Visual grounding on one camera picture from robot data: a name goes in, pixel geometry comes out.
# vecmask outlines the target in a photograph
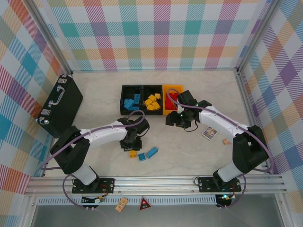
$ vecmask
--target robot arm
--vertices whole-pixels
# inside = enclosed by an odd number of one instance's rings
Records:
[[[195,120],[216,129],[232,141],[232,161],[213,174],[213,181],[218,189],[222,188],[235,177],[250,172],[253,168],[268,159],[266,151],[260,144],[249,134],[238,128],[240,126],[248,130],[262,141],[263,144],[266,144],[262,130],[258,126],[248,127],[239,123],[237,123],[237,126],[234,126],[226,120],[231,120],[229,117],[220,113],[205,100],[197,102],[188,90],[178,95],[178,101],[184,105],[203,107],[204,110],[182,108],[178,105],[178,112],[173,111],[166,117],[167,125],[188,128],[191,127],[191,121]]]
[[[90,185],[98,178],[98,175],[84,162],[87,152],[92,148],[115,140],[120,141],[121,147],[125,150],[141,148],[141,139],[138,135],[149,128],[146,119],[134,127],[113,127],[115,125],[131,125],[139,122],[141,118],[142,117],[139,117],[135,121],[128,120],[127,118],[120,118],[110,125],[105,125],[112,126],[112,128],[95,132],[91,132],[94,129],[79,130],[75,126],[72,126],[68,128],[54,144],[51,149],[51,154],[53,155],[56,153],[74,138],[90,132],[88,135],[78,140],[75,146],[69,146],[55,157],[55,160],[65,174],[72,174],[84,185]]]

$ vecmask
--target colorful plaid fabric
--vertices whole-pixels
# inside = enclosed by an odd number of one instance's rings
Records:
[[[252,29],[252,31],[251,31],[251,33],[250,33],[247,41],[246,41],[246,43],[245,43],[244,48],[242,49],[240,57],[238,58],[238,61],[236,63],[236,68],[239,67],[239,65],[240,65],[240,63],[241,63],[241,61],[242,61],[242,59],[243,59],[243,57],[244,57],[244,55],[245,55],[245,53],[247,51],[247,48],[250,46],[251,41],[254,39],[255,33],[259,29],[261,21],[263,20],[264,16],[266,15],[266,13],[267,13],[267,11],[269,9],[269,6],[270,6],[270,4],[271,4],[272,1],[273,0],[267,0],[266,1],[265,5],[264,5],[264,7],[263,7],[263,9],[262,9],[262,11],[261,11],[261,13],[260,13],[257,21],[256,21],[256,23],[255,23],[255,25],[254,25],[254,27],[253,27],[253,29]]]
[[[303,1],[285,0],[243,80],[303,226]]]
[[[0,227],[14,227],[51,136],[35,118],[62,69],[21,0],[0,2]]]
[[[47,2],[48,9],[36,0],[69,64],[78,70],[234,68],[247,37],[254,34],[253,26],[247,31],[250,21],[259,4],[265,3],[262,0]]]

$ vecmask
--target red warning triangle sign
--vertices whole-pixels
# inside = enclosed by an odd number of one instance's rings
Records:
[[[139,211],[151,208],[152,206],[148,203],[148,201],[142,197]]]

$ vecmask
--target blue lego brick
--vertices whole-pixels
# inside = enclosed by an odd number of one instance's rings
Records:
[[[144,161],[144,160],[146,159],[146,157],[145,157],[145,154],[144,154],[144,153],[139,154],[139,155],[138,155],[138,158],[139,158],[139,161]]]
[[[153,148],[151,149],[149,152],[146,153],[146,156],[148,158],[151,158],[154,154],[156,154],[158,152],[158,148]]]
[[[128,110],[129,110],[129,108],[132,107],[133,104],[134,104],[134,100],[129,99],[129,100],[124,104],[124,107],[125,107],[125,109],[128,109]]]
[[[131,106],[128,110],[139,110],[138,106]]]
[[[135,104],[140,104],[140,94],[135,94],[134,95],[134,103]]]

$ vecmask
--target white table surface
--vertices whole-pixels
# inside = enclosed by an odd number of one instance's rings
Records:
[[[74,79],[84,99],[74,125],[79,129],[96,128],[120,118],[122,85],[182,84],[197,101],[207,100],[235,121],[248,124],[240,93],[232,71],[139,71],[77,73]],[[223,145],[224,135],[212,141],[202,136],[207,125],[194,132],[165,125],[165,116],[147,116],[151,128],[142,137],[143,153],[159,149],[151,159],[130,158],[118,141],[89,150],[85,162],[99,176],[212,175],[232,159],[232,146]],[[49,167],[58,166],[51,160]],[[46,176],[64,176],[61,170]]]

